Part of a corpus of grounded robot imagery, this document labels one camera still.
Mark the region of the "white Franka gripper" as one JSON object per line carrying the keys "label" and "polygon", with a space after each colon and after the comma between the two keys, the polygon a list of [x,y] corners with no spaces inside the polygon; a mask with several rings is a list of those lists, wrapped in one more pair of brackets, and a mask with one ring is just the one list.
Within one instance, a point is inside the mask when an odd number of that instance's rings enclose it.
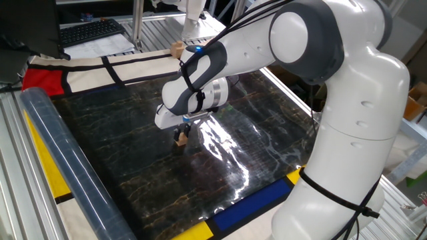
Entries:
{"label": "white Franka gripper", "polygon": [[[157,110],[155,112],[154,123],[160,129],[167,129],[170,127],[175,127],[177,125],[181,125],[183,123],[182,115],[175,115],[169,109],[167,109],[164,105],[158,105]],[[183,130],[183,134],[188,138],[189,132],[191,131],[191,125],[186,124]],[[173,130],[174,141],[179,141],[179,136],[181,134],[180,128],[175,128]]]}

